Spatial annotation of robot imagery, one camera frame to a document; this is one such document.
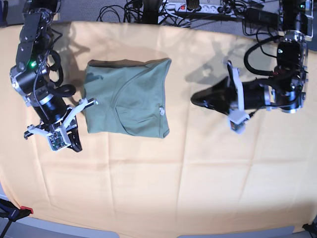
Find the gray carpet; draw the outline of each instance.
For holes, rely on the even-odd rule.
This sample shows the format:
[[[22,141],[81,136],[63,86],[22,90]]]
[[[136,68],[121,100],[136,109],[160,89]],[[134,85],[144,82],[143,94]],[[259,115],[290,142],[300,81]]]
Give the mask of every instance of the gray carpet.
[[[170,2],[186,2],[186,0],[170,0]],[[200,2],[206,4],[219,4],[220,0],[201,0]],[[17,24],[23,22],[21,12],[24,3],[25,0],[9,1],[9,11],[7,17],[8,24]],[[60,20],[62,22],[96,21],[99,15],[100,8],[113,4],[124,6],[126,4],[126,0],[62,0]],[[123,20],[123,10],[119,7],[117,7],[116,9],[120,15],[121,20]],[[278,2],[267,2],[265,4],[264,10],[276,12],[278,10]],[[118,22],[118,18],[114,13],[108,12],[104,15],[103,21]],[[197,30],[243,35],[242,25],[240,22],[214,22],[210,20],[199,20],[192,23],[192,28],[195,28]],[[314,38],[314,42],[310,43],[310,48],[315,51],[317,50],[317,37]]]

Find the power strip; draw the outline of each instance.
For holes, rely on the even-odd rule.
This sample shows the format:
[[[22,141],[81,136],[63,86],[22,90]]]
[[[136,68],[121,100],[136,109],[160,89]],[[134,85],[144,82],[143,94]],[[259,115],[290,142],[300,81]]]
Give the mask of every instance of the power strip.
[[[222,15],[222,16],[230,16],[230,17],[237,17],[233,11],[223,14],[219,12],[219,9],[223,6],[221,5],[212,5],[212,4],[200,4],[201,9],[194,12],[194,14],[199,15]],[[168,4],[168,9],[173,8],[175,13],[191,13],[193,10],[187,9],[187,5],[178,2],[170,2]]]

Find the yellow tablecloth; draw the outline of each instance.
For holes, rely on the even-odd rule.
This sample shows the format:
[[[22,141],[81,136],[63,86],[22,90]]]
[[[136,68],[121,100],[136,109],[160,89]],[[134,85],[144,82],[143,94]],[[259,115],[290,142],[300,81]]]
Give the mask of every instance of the yellow tablecloth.
[[[26,126],[39,118],[11,86],[21,26],[0,29],[0,182],[16,205],[34,217],[121,238],[175,238],[295,225],[317,213],[317,55],[309,56],[305,107],[288,115],[260,111],[243,135],[230,131],[224,115],[199,108],[190,97],[227,75],[223,62],[243,65],[254,41],[233,35],[134,24],[73,22],[60,53],[66,82],[81,98],[90,60],[148,61],[169,57],[165,139],[123,134],[88,134],[79,114],[83,151],[52,152],[46,140],[25,141]],[[265,50],[274,53],[270,46]],[[254,67],[276,62],[260,52]]]

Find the olive green cloth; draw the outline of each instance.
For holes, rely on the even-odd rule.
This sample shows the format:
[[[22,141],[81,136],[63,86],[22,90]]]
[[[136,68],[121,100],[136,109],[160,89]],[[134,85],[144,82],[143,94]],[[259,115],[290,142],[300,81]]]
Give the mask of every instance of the olive green cloth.
[[[164,83],[170,64],[171,59],[90,61],[86,97],[96,98],[99,104],[85,110],[88,132],[166,137]]]

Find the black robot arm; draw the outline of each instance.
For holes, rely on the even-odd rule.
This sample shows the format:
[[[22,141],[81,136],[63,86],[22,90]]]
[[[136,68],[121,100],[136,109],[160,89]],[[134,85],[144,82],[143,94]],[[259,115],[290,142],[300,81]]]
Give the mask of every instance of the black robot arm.
[[[271,36],[245,53],[245,67],[251,73],[260,75],[259,78],[242,83],[239,69],[234,68],[229,61],[229,77],[209,89],[195,93],[191,98],[192,103],[227,115],[231,129],[237,133],[244,131],[246,121],[260,109],[280,108],[285,113],[295,113],[302,108],[306,98],[304,88],[308,56],[308,20],[302,2],[280,0],[281,22],[278,27],[283,36]],[[262,45],[276,41],[279,42],[275,57],[277,66],[268,71],[253,68],[249,63],[250,54]]]
[[[70,84],[62,85],[61,58],[53,50],[55,42],[62,37],[51,28],[58,5],[60,0],[27,0],[16,66],[10,71],[11,83],[26,106],[32,106],[41,119],[38,126],[27,128],[24,138],[39,134],[46,137],[54,151],[68,147],[80,152],[76,114],[92,106],[96,100],[82,99],[76,107],[66,105],[63,100],[63,97],[73,96],[76,88]],[[52,66],[48,65],[48,56],[54,60]],[[58,72],[58,81],[50,79],[50,71]]]

